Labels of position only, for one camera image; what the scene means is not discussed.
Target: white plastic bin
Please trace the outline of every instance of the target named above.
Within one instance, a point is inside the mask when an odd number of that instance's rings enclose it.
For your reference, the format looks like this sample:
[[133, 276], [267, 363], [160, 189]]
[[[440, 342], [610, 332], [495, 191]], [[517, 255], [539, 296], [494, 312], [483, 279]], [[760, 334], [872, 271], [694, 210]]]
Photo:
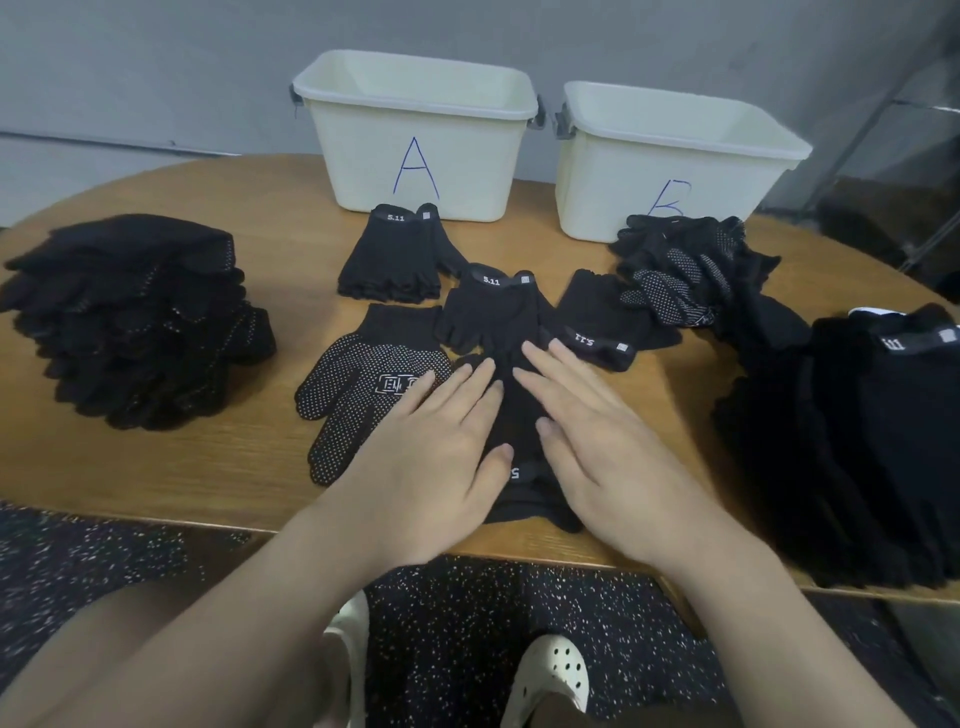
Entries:
[[293, 82], [310, 109], [337, 203], [434, 203], [444, 218], [503, 217], [527, 127], [543, 116], [513, 68], [327, 51]]
[[564, 96], [557, 209], [582, 240], [612, 242], [633, 213], [746, 219], [812, 149], [740, 101], [584, 81]]

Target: gray wall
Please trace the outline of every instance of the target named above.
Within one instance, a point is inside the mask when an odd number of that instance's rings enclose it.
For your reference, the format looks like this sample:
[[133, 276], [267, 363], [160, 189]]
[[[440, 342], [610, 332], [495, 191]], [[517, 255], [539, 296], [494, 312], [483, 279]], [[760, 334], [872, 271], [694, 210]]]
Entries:
[[[554, 109], [564, 81], [575, 79], [757, 104], [814, 145], [766, 200], [796, 207], [952, 4], [6, 0], [0, 129], [316, 152], [312, 123], [303, 112], [294, 118], [287, 84], [325, 49], [382, 50], [515, 66]], [[879, 138], [865, 169], [896, 155], [883, 147], [898, 140]], [[549, 133], [528, 133], [516, 175], [552, 181], [557, 152]], [[177, 161], [0, 139], [0, 225], [92, 184]]]

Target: glove cuff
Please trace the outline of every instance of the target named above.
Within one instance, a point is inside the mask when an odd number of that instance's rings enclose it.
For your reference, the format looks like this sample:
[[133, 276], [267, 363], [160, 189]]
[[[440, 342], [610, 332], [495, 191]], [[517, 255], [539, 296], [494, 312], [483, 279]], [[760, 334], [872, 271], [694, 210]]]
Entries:
[[433, 328], [441, 308], [413, 308], [402, 305], [371, 303], [367, 315], [357, 328], [370, 344], [404, 346], [409, 349], [431, 350], [437, 348]]

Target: round table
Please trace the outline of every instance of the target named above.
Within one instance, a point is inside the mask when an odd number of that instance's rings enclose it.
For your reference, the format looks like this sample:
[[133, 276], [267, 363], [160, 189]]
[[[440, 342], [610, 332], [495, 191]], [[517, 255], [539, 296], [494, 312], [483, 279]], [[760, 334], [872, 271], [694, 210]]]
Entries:
[[[293, 395], [324, 350], [364, 316], [367, 303], [338, 297], [336, 279], [367, 216], [337, 206], [322, 157], [207, 159], [57, 203], [3, 232], [0, 256], [32, 248], [52, 228], [124, 212], [230, 231], [248, 297], [270, 312], [277, 354], [259, 367], [233, 368], [229, 405], [215, 417], [171, 432], [117, 431], [54, 402], [54, 382], [42, 375], [44, 360], [7, 317], [0, 327], [0, 497], [72, 514], [276, 531], [318, 494], [306, 453], [320, 425], [298, 417]], [[614, 263], [606, 246], [561, 232], [550, 184], [514, 182], [507, 213], [496, 223], [444, 226], [470, 260], [508, 273], [533, 270], [553, 303], [577, 268], [607, 272]], [[939, 301], [914, 280], [812, 232], [755, 216], [747, 235], [752, 248], [783, 256], [764, 293], [808, 321], [857, 305], [913, 310]], [[706, 489], [762, 533], [709, 421], [713, 403], [738, 374], [733, 349], [685, 330], [680, 346], [642, 352], [630, 371], [604, 376]], [[588, 533], [563, 533], [543, 519], [485, 525], [454, 552], [637, 568]], [[812, 588], [805, 574], [794, 574]], [[960, 600], [960, 584], [869, 593]]]

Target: finger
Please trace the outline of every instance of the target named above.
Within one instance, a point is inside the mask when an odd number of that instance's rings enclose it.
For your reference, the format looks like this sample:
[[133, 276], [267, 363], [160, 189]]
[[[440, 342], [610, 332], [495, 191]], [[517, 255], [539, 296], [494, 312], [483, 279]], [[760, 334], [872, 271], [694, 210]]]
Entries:
[[545, 376], [514, 368], [514, 378], [520, 386], [537, 398], [552, 419], [567, 430], [575, 427], [578, 422], [584, 422], [593, 412], [566, 387]]
[[551, 353], [537, 348], [529, 341], [523, 342], [522, 349], [523, 354], [537, 368], [537, 371], [563, 386], [577, 399], [593, 408], [600, 408], [606, 404], [606, 401], [593, 390], [593, 387]]
[[541, 417], [537, 420], [537, 433], [543, 445], [543, 455], [560, 481], [566, 502], [582, 518], [590, 489], [596, 488], [597, 484], [584, 473], [573, 447], [557, 423]]
[[492, 359], [484, 359], [480, 366], [476, 368], [467, 381], [461, 387], [450, 395], [444, 404], [443, 412], [445, 417], [449, 417], [453, 422], [459, 423], [473, 409], [483, 393], [487, 391], [487, 385], [493, 377], [496, 365]]
[[423, 398], [430, 393], [430, 387], [433, 386], [433, 382], [436, 378], [437, 375], [432, 369], [427, 370], [423, 376], [407, 387], [407, 391], [403, 393], [403, 396], [394, 405], [393, 409], [387, 413], [387, 417], [384, 417], [383, 419], [386, 420], [387, 418], [403, 417], [404, 415], [409, 415], [411, 412], [416, 410], [423, 401]]
[[483, 397], [473, 405], [460, 423], [460, 427], [468, 432], [481, 448], [487, 442], [487, 436], [490, 435], [490, 428], [493, 427], [493, 420], [496, 419], [496, 413], [500, 411], [502, 401], [503, 382], [498, 379], [487, 388]]
[[514, 449], [507, 443], [492, 449], [480, 461], [473, 483], [467, 493], [467, 503], [478, 514], [487, 517], [493, 502], [510, 480], [510, 468], [514, 463]]
[[560, 339], [553, 339], [547, 346], [547, 350], [550, 351], [558, 361], [573, 370], [580, 379], [596, 392], [597, 395], [606, 400], [607, 403], [614, 406], [627, 406], [620, 396], [611, 389], [610, 385], [600, 378], [596, 370], [589, 366], [586, 361], [581, 360]]
[[469, 364], [457, 367], [457, 369], [453, 371], [453, 374], [426, 399], [420, 407], [420, 410], [423, 412], [436, 412], [444, 406], [444, 402], [450, 398], [450, 395], [456, 392], [460, 385], [470, 378], [472, 373], [473, 367]]

